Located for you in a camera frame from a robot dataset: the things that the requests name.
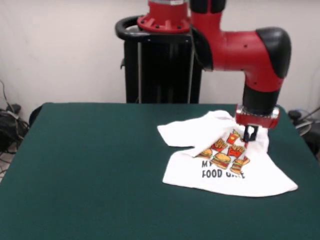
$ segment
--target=black cable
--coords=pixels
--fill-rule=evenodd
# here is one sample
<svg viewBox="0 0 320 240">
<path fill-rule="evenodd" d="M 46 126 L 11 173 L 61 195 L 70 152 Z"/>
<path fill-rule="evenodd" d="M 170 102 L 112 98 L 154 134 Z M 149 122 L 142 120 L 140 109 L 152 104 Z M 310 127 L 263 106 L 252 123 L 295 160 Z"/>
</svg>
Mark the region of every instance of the black cable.
<svg viewBox="0 0 320 240">
<path fill-rule="evenodd" d="M 318 112 L 320 110 L 320 106 L 318 108 L 316 108 L 314 111 L 310 112 L 308 115 L 304 116 L 303 118 L 299 119 L 299 121 L 302 121 L 310 116 L 312 116 L 313 114 L 315 114 L 316 112 Z"/>
<path fill-rule="evenodd" d="M 0 171 L 0 174 L 4 174 L 8 169 Z"/>
<path fill-rule="evenodd" d="M 5 150 L 4 153 L 5 153 L 5 154 L 10 154 L 10 155 L 15 155 L 17 152 L 16 152 L 16 151 L 8 151 L 8 150 Z"/>
<path fill-rule="evenodd" d="M 7 96 L 6 96 L 6 91 L 5 91 L 5 84 L 1 79 L 0 79 L 0 83 L 2 84 L 2 92 L 3 92 L 4 100 L 6 101 L 6 104 L 8 105 L 8 107 L 14 112 L 14 109 L 12 108 L 12 106 L 8 102 L 8 99 L 7 99 Z"/>
<path fill-rule="evenodd" d="M 4 162 L 4 163 L 6 163 L 6 164 L 11 164 L 11 162 L 6 161 L 6 160 L 3 160 L 2 158 L 0 158 L 0 161 L 1 161 L 1 162 Z"/>
</svg>

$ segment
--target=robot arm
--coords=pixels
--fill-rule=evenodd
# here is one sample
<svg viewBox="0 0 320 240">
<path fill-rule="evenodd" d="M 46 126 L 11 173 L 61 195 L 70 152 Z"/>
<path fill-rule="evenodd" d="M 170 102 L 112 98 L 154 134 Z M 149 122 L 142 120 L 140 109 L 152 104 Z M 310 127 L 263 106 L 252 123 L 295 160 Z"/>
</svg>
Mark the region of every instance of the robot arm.
<svg viewBox="0 0 320 240">
<path fill-rule="evenodd" d="M 275 128 L 279 93 L 291 60 L 291 41 L 278 27 L 255 31 L 222 31 L 220 22 L 226 0 L 190 0 L 192 43 L 197 60 L 206 71 L 243 71 L 242 105 L 235 119 L 246 126 L 244 140 L 254 141 L 257 126 Z M 255 132 L 249 137 L 248 126 Z"/>
</svg>

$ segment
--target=green table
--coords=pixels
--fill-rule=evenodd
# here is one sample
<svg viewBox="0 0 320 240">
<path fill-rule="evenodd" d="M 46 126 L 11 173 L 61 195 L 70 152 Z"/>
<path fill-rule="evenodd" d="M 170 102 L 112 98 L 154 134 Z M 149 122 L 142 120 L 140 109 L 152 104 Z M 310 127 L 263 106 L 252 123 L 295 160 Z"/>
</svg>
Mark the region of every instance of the green table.
<svg viewBox="0 0 320 240">
<path fill-rule="evenodd" d="M 157 125 L 218 109 L 235 106 L 46 104 L 0 185 L 0 239 L 318 240 L 320 168 L 283 109 L 269 154 L 297 191 L 247 198 L 162 183 L 177 148 Z"/>
</svg>

